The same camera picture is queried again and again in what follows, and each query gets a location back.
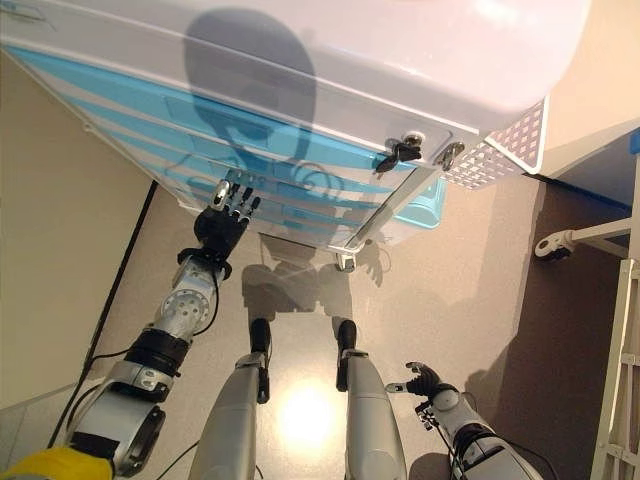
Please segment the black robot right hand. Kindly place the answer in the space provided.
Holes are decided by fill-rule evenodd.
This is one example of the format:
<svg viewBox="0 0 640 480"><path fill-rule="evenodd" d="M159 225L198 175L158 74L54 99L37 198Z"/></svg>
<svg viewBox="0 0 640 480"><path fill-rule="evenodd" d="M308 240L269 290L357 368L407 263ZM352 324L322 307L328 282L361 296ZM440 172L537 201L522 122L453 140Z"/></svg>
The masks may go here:
<svg viewBox="0 0 640 480"><path fill-rule="evenodd" d="M409 393L416 396L430 398L436 387L441 383L439 375L422 362L411 361L405 367L415 374L407 382L392 382L385 386L387 393Z"/></svg>

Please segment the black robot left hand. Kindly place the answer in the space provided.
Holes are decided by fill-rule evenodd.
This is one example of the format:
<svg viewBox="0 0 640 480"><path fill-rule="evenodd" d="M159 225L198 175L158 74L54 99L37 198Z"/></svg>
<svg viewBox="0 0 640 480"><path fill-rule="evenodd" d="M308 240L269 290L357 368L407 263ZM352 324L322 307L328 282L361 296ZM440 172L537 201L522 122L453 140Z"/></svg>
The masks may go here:
<svg viewBox="0 0 640 480"><path fill-rule="evenodd" d="M214 259L227 260L260 203L252 187L221 180L194 224L201 247Z"/></svg>

